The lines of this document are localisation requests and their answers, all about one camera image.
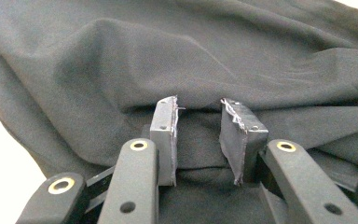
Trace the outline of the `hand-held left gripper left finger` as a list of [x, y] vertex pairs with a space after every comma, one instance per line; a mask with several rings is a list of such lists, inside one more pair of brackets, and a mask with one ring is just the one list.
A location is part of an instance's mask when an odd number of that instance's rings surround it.
[[158, 188], [176, 184], [177, 98], [158, 101], [146, 138], [126, 142], [97, 224], [157, 224]]

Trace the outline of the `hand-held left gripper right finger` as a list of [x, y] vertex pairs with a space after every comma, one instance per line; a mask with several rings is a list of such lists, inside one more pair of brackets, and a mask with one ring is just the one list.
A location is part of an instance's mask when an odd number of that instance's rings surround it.
[[274, 224], [358, 224], [358, 205], [299, 144], [269, 130], [240, 102], [223, 98], [219, 141], [234, 184], [257, 183]]

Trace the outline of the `black pants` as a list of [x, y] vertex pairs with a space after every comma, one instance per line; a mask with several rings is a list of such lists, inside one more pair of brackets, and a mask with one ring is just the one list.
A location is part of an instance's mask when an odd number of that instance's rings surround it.
[[0, 120], [46, 176], [92, 177], [176, 96], [160, 224], [267, 224], [219, 144], [222, 98], [358, 178], [358, 9], [333, 0], [0, 0]]

